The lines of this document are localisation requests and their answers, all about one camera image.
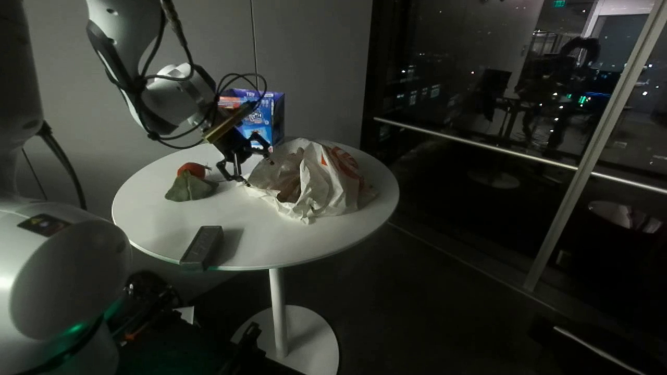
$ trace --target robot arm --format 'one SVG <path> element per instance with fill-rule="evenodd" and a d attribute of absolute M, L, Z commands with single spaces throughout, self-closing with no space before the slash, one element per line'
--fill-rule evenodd
<path fill-rule="evenodd" d="M 136 123 L 159 140 L 180 125 L 210 122 L 215 81 L 192 62 L 170 0 L 88 0 L 85 33 L 100 57 L 108 79 L 120 89 Z M 167 19 L 172 26 L 187 62 L 147 75 L 147 64 L 163 40 Z"/>
<path fill-rule="evenodd" d="M 263 143 L 266 157 L 268 143 L 260 135 L 245 140 L 235 125 L 252 112 L 254 105 L 244 105 L 233 112 L 217 111 L 217 88 L 213 78 L 192 62 L 182 22 L 170 0 L 88 0 L 89 24 L 85 33 L 100 57 L 108 79 L 120 89 L 129 112 L 141 125 L 147 138 L 163 138 L 178 128 L 207 128 L 205 140 L 215 143 L 224 155 L 217 165 L 227 179 L 239 179 L 239 165 L 257 150 L 251 142 Z M 172 28 L 183 47 L 187 62 L 169 64 L 156 75 L 147 75 L 147 64 L 156 54 L 163 31 Z"/>

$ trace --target room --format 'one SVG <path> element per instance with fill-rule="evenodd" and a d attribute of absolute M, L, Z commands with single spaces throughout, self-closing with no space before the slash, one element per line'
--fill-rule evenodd
<path fill-rule="evenodd" d="M 115 222 L 122 186 L 180 152 L 136 125 L 105 73 L 84 31 L 92 5 L 117 7 L 22 0 L 43 119 L 85 210 Z M 553 358 L 553 336 L 536 328 L 554 322 L 581 330 L 584 341 L 587 330 L 602 331 L 608 340 L 591 345 L 616 362 L 664 366 L 663 3 L 172 7 L 210 78 L 260 73 L 285 99 L 285 135 L 368 155 L 400 200 L 397 189 L 399 206 L 374 234 L 340 231 L 362 238 L 347 252 L 285 266 L 284 295 L 268 288 L 271 266 L 192 270 L 132 250 L 128 276 L 165 279 L 225 341 L 282 298 L 314 311 L 335 341 L 324 374 L 548 374 L 558 361 L 594 361 Z M 167 28 L 147 72 L 183 61 Z M 16 182 L 20 197 L 79 206 L 70 176 L 37 135 L 20 150 Z"/>

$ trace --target white robot body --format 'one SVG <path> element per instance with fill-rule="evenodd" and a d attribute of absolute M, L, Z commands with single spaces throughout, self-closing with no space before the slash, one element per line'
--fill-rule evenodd
<path fill-rule="evenodd" d="M 32 370 L 62 355 L 76 358 L 89 344 L 108 345 L 100 318 L 122 293 L 126 235 L 64 205 L 0 200 L 0 238 L 3 374 Z M 92 355 L 107 364 L 117 361 L 113 344 Z"/>

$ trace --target dark rectangular object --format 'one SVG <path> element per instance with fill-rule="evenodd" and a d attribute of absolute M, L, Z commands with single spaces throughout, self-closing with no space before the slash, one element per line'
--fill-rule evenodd
<path fill-rule="evenodd" d="M 224 228 L 202 226 L 201 231 L 189 242 L 180 264 L 208 269 L 215 264 L 220 252 L 224 252 Z"/>

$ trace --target small object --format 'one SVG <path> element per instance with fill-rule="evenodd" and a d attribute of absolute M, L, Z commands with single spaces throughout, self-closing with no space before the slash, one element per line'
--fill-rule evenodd
<path fill-rule="evenodd" d="M 183 173 L 189 173 L 197 179 L 205 179 L 207 177 L 207 165 L 197 165 L 197 162 L 186 162 L 180 167 L 180 172 L 175 173 L 178 177 L 182 177 Z"/>
<path fill-rule="evenodd" d="M 220 226 L 202 226 L 201 231 L 189 242 L 180 264 L 208 269 L 215 264 L 224 250 L 224 228 Z"/>
<path fill-rule="evenodd" d="M 201 200 L 201 199 L 213 197 L 217 189 L 217 184 L 210 184 L 205 179 L 207 169 L 208 167 L 197 162 L 182 165 L 165 199 L 175 202 L 186 202 L 186 200 Z"/>

